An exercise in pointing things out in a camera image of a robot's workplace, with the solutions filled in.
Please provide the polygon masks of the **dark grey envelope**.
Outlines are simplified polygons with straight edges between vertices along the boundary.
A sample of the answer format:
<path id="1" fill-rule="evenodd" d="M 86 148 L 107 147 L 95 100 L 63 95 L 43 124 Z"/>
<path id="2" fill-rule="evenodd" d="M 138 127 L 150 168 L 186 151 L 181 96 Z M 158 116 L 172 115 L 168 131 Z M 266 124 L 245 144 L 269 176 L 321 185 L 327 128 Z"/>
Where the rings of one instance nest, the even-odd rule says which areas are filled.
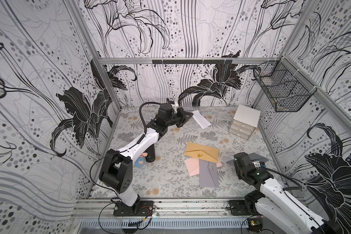
<path id="1" fill-rule="evenodd" d="M 266 163 L 266 162 L 269 161 L 268 158 L 263 157 L 263 156 L 261 156 L 261 155 L 258 155 L 258 154 L 256 154 L 256 153 L 251 153 L 251 154 L 249 154 L 249 157 L 250 157 L 251 161 L 261 161 L 261 162 L 264 162 L 264 163 Z M 233 160 L 229 160 L 229 161 L 227 161 L 226 163 L 229 164 L 229 165 L 234 166 L 235 160 L 234 160 L 234 159 L 233 159 Z"/>

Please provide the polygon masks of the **white blue-bordered letter paper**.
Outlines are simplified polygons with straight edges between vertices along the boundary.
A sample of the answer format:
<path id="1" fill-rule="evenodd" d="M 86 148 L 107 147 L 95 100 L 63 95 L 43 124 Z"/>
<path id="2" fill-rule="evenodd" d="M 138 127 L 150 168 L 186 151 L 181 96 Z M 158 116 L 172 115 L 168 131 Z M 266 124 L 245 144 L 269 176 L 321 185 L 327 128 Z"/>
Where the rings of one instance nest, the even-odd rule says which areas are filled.
<path id="1" fill-rule="evenodd" d="M 211 123 L 197 110 L 193 111 L 193 119 L 199 124 L 202 129 L 211 126 Z"/>

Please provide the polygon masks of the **yellow kraft envelope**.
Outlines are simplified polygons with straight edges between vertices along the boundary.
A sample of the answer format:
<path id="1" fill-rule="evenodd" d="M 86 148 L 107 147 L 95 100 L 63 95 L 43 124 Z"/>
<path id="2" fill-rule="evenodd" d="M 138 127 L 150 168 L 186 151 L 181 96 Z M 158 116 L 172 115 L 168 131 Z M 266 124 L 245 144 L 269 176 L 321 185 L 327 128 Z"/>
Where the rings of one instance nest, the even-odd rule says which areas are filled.
<path id="1" fill-rule="evenodd" d="M 184 155 L 191 158 L 196 158 L 199 160 L 217 163 L 218 156 L 219 156 L 219 149 L 213 148 L 210 146 L 188 142 Z"/>

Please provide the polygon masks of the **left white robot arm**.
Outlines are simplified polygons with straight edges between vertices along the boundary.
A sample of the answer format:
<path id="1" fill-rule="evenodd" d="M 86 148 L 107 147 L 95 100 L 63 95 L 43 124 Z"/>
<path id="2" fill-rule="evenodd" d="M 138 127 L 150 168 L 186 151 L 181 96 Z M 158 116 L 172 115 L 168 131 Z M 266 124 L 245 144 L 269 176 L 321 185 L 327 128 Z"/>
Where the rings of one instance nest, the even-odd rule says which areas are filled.
<path id="1" fill-rule="evenodd" d="M 158 113 L 149 123 L 146 123 L 142 109 L 146 105 L 158 105 Z M 146 161 L 156 159 L 155 143 L 167 132 L 170 126 L 182 127 L 191 119 L 193 113 L 178 107 L 171 101 L 166 103 L 146 102 L 139 107 L 139 117 L 144 130 L 141 135 L 119 150 L 110 149 L 103 159 L 98 179 L 109 189 L 112 189 L 128 207 L 135 207 L 140 201 L 139 195 L 131 186 L 133 167 L 138 158 L 146 153 Z"/>

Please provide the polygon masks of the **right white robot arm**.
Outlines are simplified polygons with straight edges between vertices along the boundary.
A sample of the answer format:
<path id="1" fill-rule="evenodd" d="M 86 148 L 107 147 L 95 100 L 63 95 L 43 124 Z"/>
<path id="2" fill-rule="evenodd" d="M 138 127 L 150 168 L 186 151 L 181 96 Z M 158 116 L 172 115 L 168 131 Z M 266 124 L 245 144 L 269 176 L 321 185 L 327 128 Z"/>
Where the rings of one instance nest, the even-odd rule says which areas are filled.
<path id="1" fill-rule="evenodd" d="M 262 161 L 252 161 L 245 153 L 234 155 L 234 166 L 239 179 L 255 188 L 243 200 L 230 200 L 227 209 L 232 215 L 264 216 L 288 234 L 341 234 L 342 228 L 333 220 L 325 220 L 311 211 L 291 193 L 301 185 L 283 187 Z"/>

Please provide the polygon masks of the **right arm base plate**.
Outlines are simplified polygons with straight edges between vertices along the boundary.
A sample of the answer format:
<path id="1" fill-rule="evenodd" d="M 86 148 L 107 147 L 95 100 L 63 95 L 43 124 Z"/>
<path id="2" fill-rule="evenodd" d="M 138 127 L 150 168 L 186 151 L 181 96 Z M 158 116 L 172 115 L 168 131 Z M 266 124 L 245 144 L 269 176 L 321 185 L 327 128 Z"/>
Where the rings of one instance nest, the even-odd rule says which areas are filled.
<path id="1" fill-rule="evenodd" d="M 259 215 L 255 204 L 246 200 L 230 200 L 228 201 L 226 209 L 230 211 L 233 216 Z"/>

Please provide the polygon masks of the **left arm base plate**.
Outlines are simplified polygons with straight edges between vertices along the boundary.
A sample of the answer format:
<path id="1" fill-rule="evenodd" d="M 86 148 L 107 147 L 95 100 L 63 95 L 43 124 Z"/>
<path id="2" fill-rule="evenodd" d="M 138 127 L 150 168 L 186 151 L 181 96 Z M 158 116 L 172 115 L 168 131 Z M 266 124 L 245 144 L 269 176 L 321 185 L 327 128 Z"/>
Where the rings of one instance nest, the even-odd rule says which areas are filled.
<path id="1" fill-rule="evenodd" d="M 119 201 L 115 203 L 113 215 L 118 217 L 146 217 L 151 216 L 153 214 L 153 211 L 154 202 L 152 200 L 139 200 L 136 201 L 133 206 L 128 206 L 122 201 Z"/>

